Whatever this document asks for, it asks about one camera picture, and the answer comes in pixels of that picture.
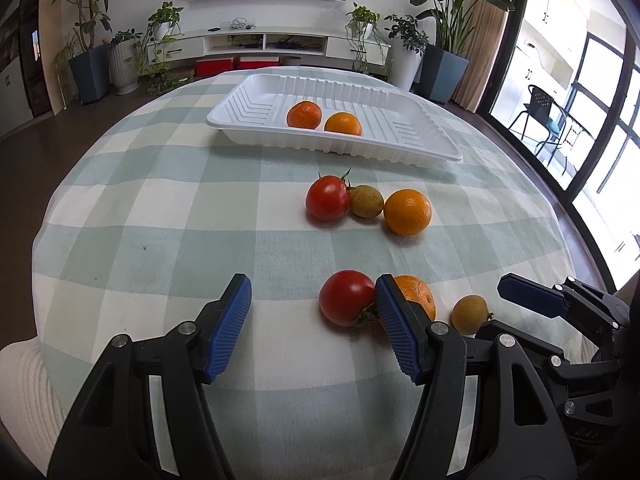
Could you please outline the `tall plant blue pot left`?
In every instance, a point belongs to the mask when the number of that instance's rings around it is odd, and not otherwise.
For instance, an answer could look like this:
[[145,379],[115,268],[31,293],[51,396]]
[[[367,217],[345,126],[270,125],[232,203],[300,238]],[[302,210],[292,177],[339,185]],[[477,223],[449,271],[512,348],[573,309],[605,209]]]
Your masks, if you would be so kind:
[[96,33],[101,25],[104,32],[111,32],[111,18],[107,12],[110,0],[64,0],[75,8],[72,27],[73,46],[80,49],[68,61],[82,104],[103,99],[108,89],[108,67],[105,46],[96,43]]

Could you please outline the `large leaf plant blue pot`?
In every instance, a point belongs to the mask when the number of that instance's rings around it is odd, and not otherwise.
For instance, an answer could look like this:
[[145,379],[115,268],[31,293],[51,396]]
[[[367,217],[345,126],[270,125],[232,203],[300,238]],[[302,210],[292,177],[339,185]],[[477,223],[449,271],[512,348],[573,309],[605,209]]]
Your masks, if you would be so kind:
[[430,18],[435,24],[435,42],[425,48],[422,62],[420,96],[445,104],[454,94],[469,65],[463,50],[475,30],[471,21],[481,2],[506,13],[515,10],[511,0],[410,0],[413,6],[429,4],[416,18]]

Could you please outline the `smooth orange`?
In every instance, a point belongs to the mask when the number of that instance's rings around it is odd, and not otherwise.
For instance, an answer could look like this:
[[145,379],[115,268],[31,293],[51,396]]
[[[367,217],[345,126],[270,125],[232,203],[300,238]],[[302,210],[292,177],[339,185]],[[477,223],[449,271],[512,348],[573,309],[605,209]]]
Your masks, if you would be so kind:
[[432,205],[421,192],[403,188],[388,196],[383,214],[387,226],[395,234],[415,236],[430,225]]
[[331,115],[324,124],[327,132],[349,134],[350,136],[361,136],[362,125],[359,119],[347,112],[337,112]]

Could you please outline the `green checkered tablecloth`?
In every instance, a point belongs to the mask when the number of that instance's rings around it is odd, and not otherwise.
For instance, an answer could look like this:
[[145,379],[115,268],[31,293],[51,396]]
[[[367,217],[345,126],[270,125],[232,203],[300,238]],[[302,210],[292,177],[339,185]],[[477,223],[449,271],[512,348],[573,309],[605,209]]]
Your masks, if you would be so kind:
[[[166,334],[237,273],[252,281],[252,307],[205,395],[240,479],[386,479],[393,470],[421,393],[380,326],[341,330],[321,315],[319,290],[336,271],[416,276],[440,320],[477,294],[498,320],[567,359],[591,353],[559,318],[499,298],[503,274],[552,285],[574,268],[548,200],[475,128],[430,105],[463,158],[428,168],[235,145],[206,116],[240,80],[197,81],[140,107],[54,192],[32,253],[32,292],[63,408],[115,335]],[[347,170],[350,188],[373,186],[385,201],[403,188],[421,192],[430,225],[401,236],[383,211],[311,218],[308,188]]]

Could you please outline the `trailing plant on cabinet left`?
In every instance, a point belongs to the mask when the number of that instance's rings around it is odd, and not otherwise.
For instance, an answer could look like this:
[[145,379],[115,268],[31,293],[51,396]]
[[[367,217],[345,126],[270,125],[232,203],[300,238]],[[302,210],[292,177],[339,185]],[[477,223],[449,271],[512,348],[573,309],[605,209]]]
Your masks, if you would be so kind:
[[148,18],[146,31],[134,44],[134,67],[139,77],[146,80],[150,96],[164,94],[177,85],[166,61],[165,48],[176,40],[180,32],[182,6],[164,1]]

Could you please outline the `brown-green longan fruit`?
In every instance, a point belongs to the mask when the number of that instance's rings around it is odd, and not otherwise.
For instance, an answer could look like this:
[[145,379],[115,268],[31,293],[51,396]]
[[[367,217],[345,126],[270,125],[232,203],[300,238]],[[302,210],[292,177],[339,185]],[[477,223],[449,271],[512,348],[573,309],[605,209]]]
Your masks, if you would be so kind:
[[361,219],[373,219],[384,209],[385,200],[376,188],[370,185],[357,185],[349,189],[349,209]]

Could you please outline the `left red storage box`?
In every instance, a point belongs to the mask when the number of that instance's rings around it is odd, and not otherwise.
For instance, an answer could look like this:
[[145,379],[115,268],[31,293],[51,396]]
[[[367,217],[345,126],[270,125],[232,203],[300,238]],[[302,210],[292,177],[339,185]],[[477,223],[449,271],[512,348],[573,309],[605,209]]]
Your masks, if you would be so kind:
[[194,76],[204,78],[213,77],[234,69],[234,56],[228,56],[228,58],[202,58],[194,64]]

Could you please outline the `large textured orange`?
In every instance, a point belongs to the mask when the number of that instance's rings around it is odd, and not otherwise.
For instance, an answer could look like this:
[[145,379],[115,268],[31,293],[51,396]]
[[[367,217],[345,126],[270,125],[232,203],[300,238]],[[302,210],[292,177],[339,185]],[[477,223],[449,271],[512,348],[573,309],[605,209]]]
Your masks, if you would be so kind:
[[322,122],[322,110],[311,101],[300,101],[286,114],[286,124],[291,128],[314,130]]

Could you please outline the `red storage box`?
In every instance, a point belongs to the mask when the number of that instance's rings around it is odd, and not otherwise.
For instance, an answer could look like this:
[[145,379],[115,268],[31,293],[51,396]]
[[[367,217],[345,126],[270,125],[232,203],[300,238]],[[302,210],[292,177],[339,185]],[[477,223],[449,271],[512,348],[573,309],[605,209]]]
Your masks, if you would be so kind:
[[239,56],[236,61],[238,70],[258,70],[258,68],[267,68],[280,65],[278,56]]
[[234,56],[228,56],[228,58],[202,58],[194,64],[194,76],[204,78],[213,77],[234,69]]

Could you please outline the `right red storage box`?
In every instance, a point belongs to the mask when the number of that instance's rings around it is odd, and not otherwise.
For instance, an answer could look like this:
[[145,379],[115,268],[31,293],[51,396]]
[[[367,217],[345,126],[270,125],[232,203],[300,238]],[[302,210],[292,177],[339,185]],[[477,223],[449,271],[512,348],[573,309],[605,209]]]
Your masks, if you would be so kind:
[[267,68],[280,65],[278,56],[239,56],[236,61],[238,70],[258,70],[258,68]]

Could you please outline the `beige curtain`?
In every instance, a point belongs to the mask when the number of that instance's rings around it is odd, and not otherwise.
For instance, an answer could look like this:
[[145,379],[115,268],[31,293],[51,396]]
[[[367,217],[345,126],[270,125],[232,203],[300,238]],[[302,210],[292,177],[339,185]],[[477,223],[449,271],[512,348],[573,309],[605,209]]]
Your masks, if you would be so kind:
[[475,113],[484,96],[488,79],[496,62],[509,12],[480,0],[472,10],[470,25],[474,27],[463,50],[469,61],[452,100],[464,110]]

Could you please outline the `white plastic tray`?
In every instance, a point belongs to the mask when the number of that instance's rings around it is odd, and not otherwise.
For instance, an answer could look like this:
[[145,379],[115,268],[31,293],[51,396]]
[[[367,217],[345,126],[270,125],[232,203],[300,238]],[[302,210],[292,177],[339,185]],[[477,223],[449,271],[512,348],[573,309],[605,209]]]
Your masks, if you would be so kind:
[[[288,110],[300,101],[314,102],[322,110],[322,122],[314,130],[286,124]],[[362,135],[324,130],[326,120],[337,112],[355,115]],[[237,144],[263,148],[295,148],[417,167],[462,161],[460,148],[417,98],[354,82],[251,74],[215,105],[206,122]]]

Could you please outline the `black balcony chair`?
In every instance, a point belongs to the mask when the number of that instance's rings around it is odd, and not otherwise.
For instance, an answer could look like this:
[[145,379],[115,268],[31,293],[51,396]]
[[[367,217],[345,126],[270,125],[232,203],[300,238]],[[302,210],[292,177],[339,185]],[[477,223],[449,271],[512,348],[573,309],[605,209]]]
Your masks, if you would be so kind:
[[576,164],[570,161],[582,126],[547,91],[536,84],[527,87],[528,101],[515,116],[509,131],[527,144],[529,151],[548,168],[560,166],[560,177],[574,177]]

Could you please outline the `trailing plant on cabinet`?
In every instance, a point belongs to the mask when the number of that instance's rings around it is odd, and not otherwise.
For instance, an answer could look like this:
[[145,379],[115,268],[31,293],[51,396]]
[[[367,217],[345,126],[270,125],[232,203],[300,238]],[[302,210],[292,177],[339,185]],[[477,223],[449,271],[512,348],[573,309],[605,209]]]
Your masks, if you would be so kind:
[[[346,40],[355,55],[352,69],[358,73],[370,74],[374,66],[385,68],[390,47],[378,29],[381,15],[354,2],[352,10],[348,11],[346,16],[348,17],[345,25]],[[380,56],[378,62],[369,60],[369,44],[374,45],[374,52]]]
[[166,61],[165,48],[176,40],[180,32],[182,6],[164,1],[148,18],[146,31],[134,44],[134,67],[139,77],[146,80],[150,96],[164,94],[177,85]]

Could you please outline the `trailing plant on cabinet right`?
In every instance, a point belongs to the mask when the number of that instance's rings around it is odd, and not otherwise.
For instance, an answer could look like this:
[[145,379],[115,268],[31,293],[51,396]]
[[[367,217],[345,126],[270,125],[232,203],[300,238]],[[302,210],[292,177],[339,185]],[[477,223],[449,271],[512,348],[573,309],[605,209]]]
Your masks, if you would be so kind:
[[[374,66],[385,68],[390,47],[378,29],[381,15],[354,2],[352,10],[348,11],[346,16],[348,17],[345,25],[346,40],[355,55],[352,69],[358,73],[370,74]],[[380,56],[378,62],[369,60],[369,44],[374,45],[374,52]]]

